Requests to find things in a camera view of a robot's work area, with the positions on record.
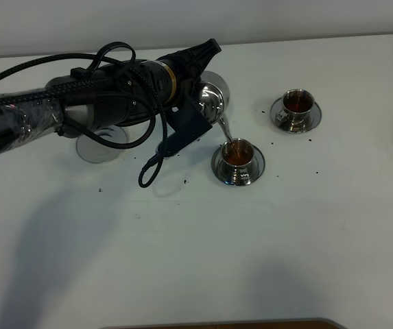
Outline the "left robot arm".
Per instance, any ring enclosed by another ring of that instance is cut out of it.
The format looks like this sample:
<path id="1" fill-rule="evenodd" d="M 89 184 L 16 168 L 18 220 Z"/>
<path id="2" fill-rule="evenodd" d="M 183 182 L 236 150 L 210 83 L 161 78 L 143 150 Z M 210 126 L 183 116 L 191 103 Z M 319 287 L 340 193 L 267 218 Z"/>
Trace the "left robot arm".
<path id="1" fill-rule="evenodd" d="M 112 149 L 143 144 L 162 125 L 162 139 L 143 171 L 158 174 L 163 161 L 202 137 L 213 126 L 195 94 L 206 67 L 221 49 L 210 39 L 156 60 L 116 60 L 109 53 L 61 53 L 16 65 L 0 81 L 34 66 L 61 60 L 88 60 L 85 67 L 50 80 L 42 89 L 0 94 L 0 154 L 51 133 L 85 136 Z"/>

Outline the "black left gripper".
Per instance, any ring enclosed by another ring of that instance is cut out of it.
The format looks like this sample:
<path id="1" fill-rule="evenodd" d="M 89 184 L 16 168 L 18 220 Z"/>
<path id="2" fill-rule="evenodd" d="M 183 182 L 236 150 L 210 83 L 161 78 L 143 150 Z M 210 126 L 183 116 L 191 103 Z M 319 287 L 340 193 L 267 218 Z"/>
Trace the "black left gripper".
<path id="1" fill-rule="evenodd" d="M 214 38 L 154 61 L 165 72 L 165 86 L 156 94 L 163 108 L 181 107 L 190 97 L 200 76 L 221 48 Z"/>

